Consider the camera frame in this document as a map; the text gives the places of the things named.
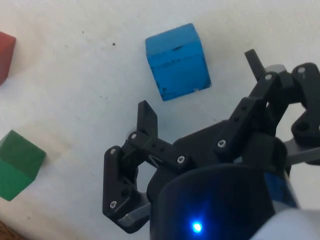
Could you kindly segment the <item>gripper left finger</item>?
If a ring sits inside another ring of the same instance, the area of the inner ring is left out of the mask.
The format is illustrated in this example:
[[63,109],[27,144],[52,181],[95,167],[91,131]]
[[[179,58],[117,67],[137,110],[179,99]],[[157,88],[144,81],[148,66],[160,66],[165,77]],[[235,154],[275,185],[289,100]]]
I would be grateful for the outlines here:
[[[156,168],[146,192],[137,187],[139,165]],[[136,130],[123,146],[104,154],[102,212],[128,234],[150,219],[153,203],[173,179],[193,168],[191,157],[158,137],[158,117],[147,101],[138,103]]]

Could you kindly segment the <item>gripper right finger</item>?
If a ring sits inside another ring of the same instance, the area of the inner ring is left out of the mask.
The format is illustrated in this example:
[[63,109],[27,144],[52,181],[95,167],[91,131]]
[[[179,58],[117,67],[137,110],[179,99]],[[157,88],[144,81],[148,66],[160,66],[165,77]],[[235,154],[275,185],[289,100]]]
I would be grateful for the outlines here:
[[[284,66],[264,67],[255,50],[245,57],[256,85],[228,120],[223,121],[213,146],[219,162],[241,159],[248,166],[292,166],[320,163],[320,71],[304,63],[288,72]],[[291,104],[304,107],[292,124],[293,138],[276,137],[279,122]]]

